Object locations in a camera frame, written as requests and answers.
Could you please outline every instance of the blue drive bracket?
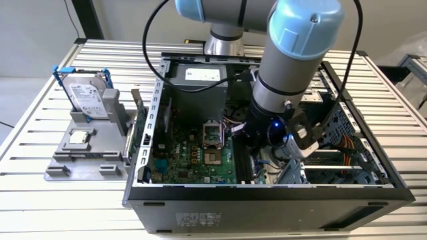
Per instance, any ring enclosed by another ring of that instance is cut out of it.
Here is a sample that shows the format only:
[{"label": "blue drive bracket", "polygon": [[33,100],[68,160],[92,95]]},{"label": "blue drive bracket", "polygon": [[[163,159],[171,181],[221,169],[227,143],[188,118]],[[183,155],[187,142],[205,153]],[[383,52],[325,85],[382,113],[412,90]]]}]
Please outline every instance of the blue drive bracket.
[{"label": "blue drive bracket", "polygon": [[56,79],[56,81],[57,81],[59,86],[61,87],[61,89],[64,89],[67,98],[68,98],[68,100],[69,100],[69,102],[71,102],[72,111],[73,111],[73,112],[77,112],[77,108],[76,108],[76,106],[75,106],[75,104],[73,104],[72,98],[69,97],[69,94],[68,94],[67,89],[65,89],[65,87],[64,87],[63,79],[61,79],[61,77],[60,77],[60,73],[61,73],[61,74],[63,74],[63,73],[64,73],[64,74],[72,74],[72,73],[75,73],[75,72],[76,72],[76,68],[75,68],[75,67],[69,67],[69,66],[68,66],[68,67],[61,67],[61,68],[60,68],[60,71],[59,71],[59,66],[57,66],[57,65],[55,65],[53,68],[52,68],[53,77],[55,77],[55,79]]},{"label": "blue drive bracket", "polygon": [[104,67],[104,68],[101,69],[101,72],[103,72],[104,75],[105,75],[107,87],[108,87],[109,89],[113,89],[115,87],[113,87],[113,82],[112,82],[112,75],[111,75],[107,67]]}]

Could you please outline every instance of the white wall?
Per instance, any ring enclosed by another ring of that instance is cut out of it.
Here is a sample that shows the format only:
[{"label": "white wall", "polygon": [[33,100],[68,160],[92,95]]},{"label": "white wall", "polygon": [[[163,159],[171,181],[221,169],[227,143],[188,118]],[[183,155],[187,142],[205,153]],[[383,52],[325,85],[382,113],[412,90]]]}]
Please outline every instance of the white wall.
[{"label": "white wall", "polygon": [[[376,59],[398,48],[407,37],[427,30],[427,0],[360,1],[364,25],[359,49],[366,50],[372,59]],[[95,0],[93,2],[105,38],[141,41],[145,21],[160,0]],[[148,41],[183,43],[184,39],[205,40],[209,24],[179,16],[173,2],[169,0],[152,22]],[[350,50],[356,33],[356,8],[352,0],[340,2],[345,10],[345,19],[335,49]],[[244,43],[264,45],[264,36],[245,33]]]},{"label": "white wall", "polygon": [[[140,42],[145,22],[159,3],[160,0],[93,0],[105,39]],[[185,39],[205,40],[208,35],[209,24],[181,17],[175,0],[169,0],[152,21],[147,40],[177,44]],[[264,45],[264,39],[263,35],[244,34],[245,44]]]},{"label": "white wall", "polygon": [[[67,1],[84,37],[73,5]],[[1,77],[48,77],[76,38],[63,0],[0,0]]]}]

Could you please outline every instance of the metal case frame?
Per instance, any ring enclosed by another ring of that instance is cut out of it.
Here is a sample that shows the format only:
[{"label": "metal case frame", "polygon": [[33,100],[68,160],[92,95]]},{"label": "metal case frame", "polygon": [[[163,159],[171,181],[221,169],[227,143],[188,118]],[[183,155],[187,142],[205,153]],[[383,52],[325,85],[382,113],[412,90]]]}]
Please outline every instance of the metal case frame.
[{"label": "metal case frame", "polygon": [[[224,64],[248,64],[259,58],[163,55],[161,75],[168,71],[168,60],[184,58]],[[336,88],[340,80],[327,63],[321,64]],[[148,163],[153,127],[164,83],[155,82],[152,104],[137,157],[133,158],[124,190],[123,204],[131,206],[149,233],[233,233],[233,232],[312,232],[351,231],[380,216],[411,203],[415,198],[382,149],[350,95],[345,103],[371,144],[394,184],[391,188],[316,187],[307,185],[143,184],[137,173]]]}]

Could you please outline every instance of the power supply label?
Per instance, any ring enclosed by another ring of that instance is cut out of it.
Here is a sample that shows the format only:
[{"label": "power supply label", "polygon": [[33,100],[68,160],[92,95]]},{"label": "power supply label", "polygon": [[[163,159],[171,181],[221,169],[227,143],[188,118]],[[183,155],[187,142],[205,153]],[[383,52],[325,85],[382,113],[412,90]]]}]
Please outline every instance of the power supply label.
[{"label": "power supply label", "polygon": [[185,70],[185,80],[219,81],[221,80],[220,70],[204,69],[204,68],[188,68]]},{"label": "power supply label", "polygon": [[108,117],[100,93],[95,86],[72,83],[69,84],[69,89],[77,102],[77,107],[85,115],[93,119]]},{"label": "power supply label", "polygon": [[180,227],[216,227],[220,225],[221,212],[176,212]]}]

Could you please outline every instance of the hard drive label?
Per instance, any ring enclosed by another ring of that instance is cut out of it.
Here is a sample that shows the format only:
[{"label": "hard drive label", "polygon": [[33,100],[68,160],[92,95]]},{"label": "hard drive label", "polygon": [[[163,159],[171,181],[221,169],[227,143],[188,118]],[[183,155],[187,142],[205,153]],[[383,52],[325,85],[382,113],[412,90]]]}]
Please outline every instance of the hard drive label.
[{"label": "hard drive label", "polygon": [[72,96],[81,112],[91,118],[108,117],[97,88],[89,84],[69,84]]}]

